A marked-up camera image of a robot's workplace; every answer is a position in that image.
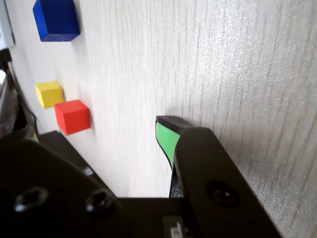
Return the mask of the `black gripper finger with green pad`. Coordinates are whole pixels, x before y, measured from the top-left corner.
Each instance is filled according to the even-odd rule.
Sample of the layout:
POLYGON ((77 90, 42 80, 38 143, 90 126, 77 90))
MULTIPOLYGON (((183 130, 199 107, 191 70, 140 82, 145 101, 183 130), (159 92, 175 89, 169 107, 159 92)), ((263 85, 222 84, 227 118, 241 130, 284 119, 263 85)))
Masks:
POLYGON ((280 233, 213 131, 177 116, 156 117, 156 138, 172 155, 195 237, 278 238, 280 233))
POLYGON ((0 141, 1 237, 128 237, 115 196, 31 133, 27 127, 0 141))

